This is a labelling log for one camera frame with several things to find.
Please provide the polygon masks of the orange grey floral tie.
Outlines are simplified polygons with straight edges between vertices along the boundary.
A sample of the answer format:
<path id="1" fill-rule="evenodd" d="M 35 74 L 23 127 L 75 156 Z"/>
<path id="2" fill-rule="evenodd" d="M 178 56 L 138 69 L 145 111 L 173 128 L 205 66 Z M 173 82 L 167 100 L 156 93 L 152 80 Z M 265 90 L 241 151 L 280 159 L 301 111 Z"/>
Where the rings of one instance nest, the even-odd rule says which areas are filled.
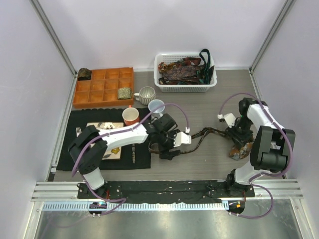
<path id="1" fill-rule="evenodd" d="M 191 136 L 192 139 L 199 138 L 199 142 L 196 145 L 196 147 L 194 149 L 192 149 L 192 150 L 180 151 L 180 155 L 190 154 L 190 153 L 193 153 L 196 150 L 198 150 L 198 148 L 201 145 L 201 143 L 203 142 L 203 140 L 210 133 L 213 133 L 213 134 L 219 135 L 219 136 L 221 136 L 223 138 L 231 140 L 230 136 L 227 135 L 225 130 L 219 130 L 219 129 L 216 129 L 216 128 L 213 128 L 213 127 L 204 127 L 202 130 L 200 130 L 199 132 L 197 132 L 197 133 L 195 133 L 195 134 L 193 134 Z M 249 144 L 245 145 L 241 149 L 237 149 L 233 145 L 232 149 L 230 150 L 229 157 L 234 159 L 234 160 L 240 160 L 240 159 L 246 158 L 250 154 L 250 152 L 252 150 L 253 143 L 254 143 L 254 141 L 252 143 L 249 143 Z"/>

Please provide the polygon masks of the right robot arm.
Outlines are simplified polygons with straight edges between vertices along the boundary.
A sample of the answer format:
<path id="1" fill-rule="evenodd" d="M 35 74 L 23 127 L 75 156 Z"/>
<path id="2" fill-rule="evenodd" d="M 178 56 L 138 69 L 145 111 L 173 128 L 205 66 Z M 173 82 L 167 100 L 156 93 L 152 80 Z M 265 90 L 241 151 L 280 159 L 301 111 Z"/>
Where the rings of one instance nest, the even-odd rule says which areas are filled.
<path id="1" fill-rule="evenodd" d="M 210 182 L 208 196 L 254 196 L 253 182 L 262 176 L 284 175 L 293 158 L 296 134 L 280 125 L 271 115 L 267 104 L 248 95 L 239 102 L 240 117 L 232 113 L 219 113 L 218 118 L 227 124 L 225 131 L 218 130 L 234 142 L 231 157 L 249 156 L 249 162 L 233 169 L 225 181 Z"/>

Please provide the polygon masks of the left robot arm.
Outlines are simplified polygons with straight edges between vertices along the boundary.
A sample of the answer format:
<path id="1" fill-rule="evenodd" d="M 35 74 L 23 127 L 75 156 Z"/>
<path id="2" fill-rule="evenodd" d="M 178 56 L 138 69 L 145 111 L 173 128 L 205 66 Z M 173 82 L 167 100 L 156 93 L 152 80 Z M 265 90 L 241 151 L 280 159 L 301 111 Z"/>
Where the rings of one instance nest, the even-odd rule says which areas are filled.
<path id="1" fill-rule="evenodd" d="M 80 192 L 90 198 L 106 197 L 108 184 L 101 174 L 102 157 L 106 151 L 128 145 L 155 143 L 159 146 L 162 159 L 171 160 L 180 155 L 182 137 L 187 132 L 178 129 L 175 120 L 168 114 L 160 118 L 143 119 L 123 128 L 97 129 L 89 125 L 68 145 L 68 152 L 74 161 L 73 173 L 79 172 L 84 179 Z"/>

